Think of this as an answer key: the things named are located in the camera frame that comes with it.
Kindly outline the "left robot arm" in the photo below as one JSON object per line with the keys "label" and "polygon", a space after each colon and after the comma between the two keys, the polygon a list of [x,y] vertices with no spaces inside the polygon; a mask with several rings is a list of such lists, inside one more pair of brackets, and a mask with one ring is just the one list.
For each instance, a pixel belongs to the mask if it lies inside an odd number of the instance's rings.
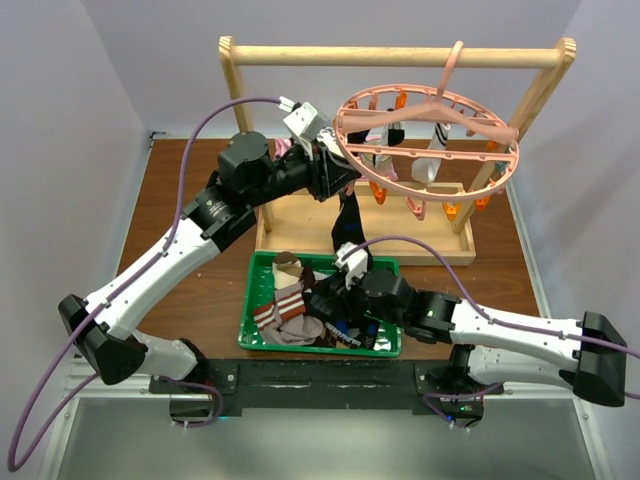
{"label": "left robot arm", "polygon": [[201,352],[184,339],[139,332],[141,320],[187,275],[252,228],[257,207],[300,190],[325,201],[358,175],[331,127],[310,143],[293,144],[277,160],[262,134],[234,135],[176,226],[104,287],[85,298],[69,294],[59,303],[76,348],[107,385],[145,373],[170,377],[185,392],[200,390],[207,380]]}

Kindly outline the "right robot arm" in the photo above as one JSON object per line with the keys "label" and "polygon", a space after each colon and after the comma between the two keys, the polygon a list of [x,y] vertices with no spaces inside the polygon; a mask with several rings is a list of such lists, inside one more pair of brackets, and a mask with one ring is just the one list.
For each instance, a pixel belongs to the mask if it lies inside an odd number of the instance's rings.
{"label": "right robot arm", "polygon": [[416,289],[389,269],[343,277],[333,289],[354,316],[370,314],[422,343],[452,345],[450,364],[436,376],[447,394],[520,382],[566,388],[606,407],[627,398],[629,348],[602,314],[575,320],[507,312]]}

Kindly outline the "pink round clip hanger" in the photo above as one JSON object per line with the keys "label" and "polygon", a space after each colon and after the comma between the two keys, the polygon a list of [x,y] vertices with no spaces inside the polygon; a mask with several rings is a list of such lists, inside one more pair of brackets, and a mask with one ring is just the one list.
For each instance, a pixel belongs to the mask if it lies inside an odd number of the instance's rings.
{"label": "pink round clip hanger", "polygon": [[[519,131],[484,105],[450,90],[449,83],[464,51],[457,41],[447,51],[434,86],[394,83],[362,90],[338,109],[333,121],[335,139],[345,159],[361,175],[388,194],[430,202],[478,202],[500,190],[520,161]],[[369,135],[403,121],[404,141],[395,147],[366,145]],[[362,163],[359,154],[390,155],[397,181],[379,175]],[[502,171],[472,190],[436,191],[441,168],[450,162],[499,166]]]}

